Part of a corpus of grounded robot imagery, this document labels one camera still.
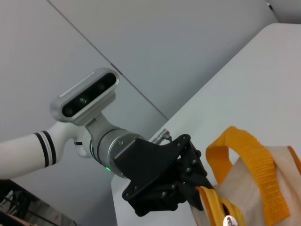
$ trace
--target zipper pull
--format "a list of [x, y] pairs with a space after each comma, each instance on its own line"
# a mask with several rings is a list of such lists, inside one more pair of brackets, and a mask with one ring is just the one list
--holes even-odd
[[238, 222], [236, 221], [236, 219], [234, 217], [227, 215], [224, 218], [222, 226], [238, 226]]

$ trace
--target bag handle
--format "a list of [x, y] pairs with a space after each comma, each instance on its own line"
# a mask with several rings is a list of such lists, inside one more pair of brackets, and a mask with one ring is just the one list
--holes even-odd
[[247, 131], [231, 126], [206, 149], [216, 181], [222, 183], [233, 166], [229, 148], [240, 156], [256, 181], [267, 224], [270, 226], [287, 218], [290, 212], [278, 185], [272, 155]]

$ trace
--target camera lens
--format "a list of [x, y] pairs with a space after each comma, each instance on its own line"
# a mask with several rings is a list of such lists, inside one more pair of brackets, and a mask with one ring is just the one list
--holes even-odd
[[87, 102], [87, 99], [82, 97], [79, 99], [79, 101], [82, 103], [82, 104], [85, 104]]
[[93, 100], [98, 98], [107, 89], [116, 82], [116, 76], [113, 73], [107, 73], [82, 93], [78, 94], [73, 100], [68, 102], [62, 109], [66, 117], [72, 117], [84, 107], [89, 105]]
[[73, 115], [73, 110], [70, 107], [67, 107], [66, 109], [64, 109], [64, 115], [68, 116], [72, 116]]
[[102, 83], [99, 83], [99, 84], [98, 84], [98, 89], [99, 89], [100, 91], [105, 90], [105, 85], [102, 84]]

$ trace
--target white wall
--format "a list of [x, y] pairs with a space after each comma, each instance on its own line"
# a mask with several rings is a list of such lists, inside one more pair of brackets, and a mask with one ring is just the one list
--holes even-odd
[[170, 118], [262, 28], [265, 0], [48, 0]]
[[[0, 31], [0, 141], [49, 128], [51, 100], [110, 67], [46, 1], [0, 0]], [[112, 123], [150, 137], [166, 122], [123, 77], [116, 94], [103, 112]], [[112, 226], [111, 178], [69, 142], [55, 166], [14, 181], [83, 226]]]
[[282, 23], [301, 24], [300, 0], [269, 0], [274, 12]]

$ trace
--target black cable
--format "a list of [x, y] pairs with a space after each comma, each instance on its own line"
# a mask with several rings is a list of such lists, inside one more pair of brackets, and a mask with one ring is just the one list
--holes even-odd
[[[8, 202], [10, 202], [10, 203], [12, 203], [12, 204], [14, 204], [14, 205], [16, 205], [16, 206], [22, 207], [22, 206], [20, 206], [17, 202], [15, 202], [15, 201], [13, 201], [13, 200], [10, 200], [10, 199], [8, 199], [7, 197], [4, 197], [4, 199], [5, 199], [6, 201], [8, 201]], [[39, 214], [36, 214], [36, 213], [34, 213], [34, 212], [30, 211], [30, 210], [26, 210], [26, 211], [27, 211], [28, 213], [30, 213], [30, 214], [32, 214], [32, 215], [34, 215], [34, 216], [36, 216], [36, 217], [42, 219], [42, 220], [44, 220], [44, 221], [46, 221], [46, 222], [48, 222], [48, 223], [54, 225], [54, 226], [59, 226], [59, 225], [53, 223], [52, 221], [47, 220], [46, 218], [40, 216]]]

